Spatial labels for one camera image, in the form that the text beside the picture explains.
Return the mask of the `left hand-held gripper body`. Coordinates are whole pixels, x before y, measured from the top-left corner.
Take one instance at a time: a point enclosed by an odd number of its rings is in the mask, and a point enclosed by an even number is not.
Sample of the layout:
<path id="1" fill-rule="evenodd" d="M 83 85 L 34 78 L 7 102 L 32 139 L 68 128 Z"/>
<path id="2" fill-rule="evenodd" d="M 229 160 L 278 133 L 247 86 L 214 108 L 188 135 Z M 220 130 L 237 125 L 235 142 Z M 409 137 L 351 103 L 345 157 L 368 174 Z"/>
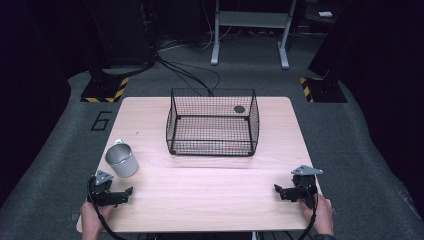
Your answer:
<path id="1" fill-rule="evenodd" d="M 87 200 L 97 206 L 114 205 L 109 191 L 112 179 L 112 174 L 98 170 L 87 182 Z"/>

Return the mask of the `person's right hand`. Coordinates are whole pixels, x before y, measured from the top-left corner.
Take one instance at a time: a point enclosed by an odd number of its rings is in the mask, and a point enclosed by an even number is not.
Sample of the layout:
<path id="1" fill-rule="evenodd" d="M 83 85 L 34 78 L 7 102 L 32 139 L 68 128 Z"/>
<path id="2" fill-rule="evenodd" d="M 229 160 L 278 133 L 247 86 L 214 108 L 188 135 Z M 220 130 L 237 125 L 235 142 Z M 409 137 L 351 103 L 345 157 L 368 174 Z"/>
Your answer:
<path id="1" fill-rule="evenodd" d="M 313 228 L 318 234 L 334 236 L 333 230 L 333 208 L 331 201 L 326 199 L 321 194 L 314 196 L 317 203 L 316 212 L 308 208 L 303 200 L 300 201 L 300 209 L 307 220 L 310 220 L 312 215 L 315 214 L 316 218 Z"/>

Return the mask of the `person's left hand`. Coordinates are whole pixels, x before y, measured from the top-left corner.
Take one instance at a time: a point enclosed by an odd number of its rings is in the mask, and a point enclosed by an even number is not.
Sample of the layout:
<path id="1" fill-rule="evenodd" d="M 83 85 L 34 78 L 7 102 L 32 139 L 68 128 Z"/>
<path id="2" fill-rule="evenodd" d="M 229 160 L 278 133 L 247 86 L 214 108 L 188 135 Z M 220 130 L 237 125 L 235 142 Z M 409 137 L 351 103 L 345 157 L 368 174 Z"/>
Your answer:
<path id="1" fill-rule="evenodd" d="M 103 231 L 103 225 L 100 222 L 97 212 L 95 211 L 93 205 L 85 201 L 81 208 L 81 223 L 82 223 L 82 233 L 84 232 L 98 232 Z"/>

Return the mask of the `white metal desk frame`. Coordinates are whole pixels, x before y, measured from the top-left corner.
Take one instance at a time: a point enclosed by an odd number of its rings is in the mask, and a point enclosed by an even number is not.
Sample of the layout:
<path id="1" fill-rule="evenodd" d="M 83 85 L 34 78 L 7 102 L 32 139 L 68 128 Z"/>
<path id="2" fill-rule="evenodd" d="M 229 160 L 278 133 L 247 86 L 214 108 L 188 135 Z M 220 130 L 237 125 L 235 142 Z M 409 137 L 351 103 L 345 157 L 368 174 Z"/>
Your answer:
<path id="1" fill-rule="evenodd" d="M 289 68 L 289 61 L 287 57 L 286 42 L 297 1 L 298 0 L 290 0 L 290 7 L 287 13 L 264 13 L 223 11 L 220 9 L 220 0 L 215 0 L 214 45 L 210 60 L 211 65 L 215 66 L 219 61 L 221 26 L 273 28 L 282 29 L 284 31 L 282 39 L 277 43 L 277 48 L 281 67 L 287 70 Z"/>

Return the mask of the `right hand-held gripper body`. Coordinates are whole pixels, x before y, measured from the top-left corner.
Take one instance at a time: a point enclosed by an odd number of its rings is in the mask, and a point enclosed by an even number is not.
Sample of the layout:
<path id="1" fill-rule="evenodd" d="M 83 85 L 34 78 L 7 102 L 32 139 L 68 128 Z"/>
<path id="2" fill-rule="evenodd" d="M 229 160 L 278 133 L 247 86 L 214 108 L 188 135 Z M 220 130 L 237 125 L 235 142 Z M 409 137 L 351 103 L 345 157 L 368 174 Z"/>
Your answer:
<path id="1" fill-rule="evenodd" d="M 295 186 L 295 194 L 292 202 L 303 199 L 308 208 L 315 207 L 314 195 L 318 192 L 316 176 L 322 174 L 321 169 L 301 165 L 292 171 L 292 182 Z"/>

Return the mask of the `black stand base striped tape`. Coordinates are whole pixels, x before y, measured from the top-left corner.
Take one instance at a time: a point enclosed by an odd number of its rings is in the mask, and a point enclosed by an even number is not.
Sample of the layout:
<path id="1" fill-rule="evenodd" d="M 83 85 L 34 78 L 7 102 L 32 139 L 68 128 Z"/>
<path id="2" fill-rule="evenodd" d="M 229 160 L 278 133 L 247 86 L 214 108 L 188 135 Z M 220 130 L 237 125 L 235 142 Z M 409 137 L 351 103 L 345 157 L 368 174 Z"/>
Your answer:
<path id="1" fill-rule="evenodd" d="M 323 78 L 301 77 L 300 83 L 310 103 L 347 103 L 347 99 L 337 83 L 329 83 Z"/>
<path id="2" fill-rule="evenodd" d="M 83 90 L 80 101 L 90 103 L 118 102 L 124 93 L 128 78 L 111 78 L 105 83 L 91 79 Z"/>

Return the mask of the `silver metal cup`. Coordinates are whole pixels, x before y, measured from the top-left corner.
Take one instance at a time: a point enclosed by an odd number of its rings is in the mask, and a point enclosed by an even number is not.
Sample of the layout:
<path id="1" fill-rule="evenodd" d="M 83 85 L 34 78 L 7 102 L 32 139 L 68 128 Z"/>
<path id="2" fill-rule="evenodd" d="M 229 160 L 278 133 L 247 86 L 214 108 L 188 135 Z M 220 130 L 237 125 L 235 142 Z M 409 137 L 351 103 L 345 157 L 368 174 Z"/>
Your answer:
<path id="1" fill-rule="evenodd" d="M 133 154 L 132 148 L 122 139 L 117 139 L 107 149 L 105 161 L 122 178 L 132 176 L 138 170 L 138 162 Z"/>

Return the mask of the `black cabinet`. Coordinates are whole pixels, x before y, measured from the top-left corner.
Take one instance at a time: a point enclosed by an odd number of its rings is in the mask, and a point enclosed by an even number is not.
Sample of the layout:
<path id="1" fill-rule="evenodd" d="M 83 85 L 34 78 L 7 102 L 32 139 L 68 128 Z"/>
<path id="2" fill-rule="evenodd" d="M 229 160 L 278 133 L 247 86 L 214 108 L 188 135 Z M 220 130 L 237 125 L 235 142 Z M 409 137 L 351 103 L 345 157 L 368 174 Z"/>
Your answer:
<path id="1" fill-rule="evenodd" d="M 158 19 L 152 0 L 88 0 L 88 6 L 110 65 L 154 65 Z"/>

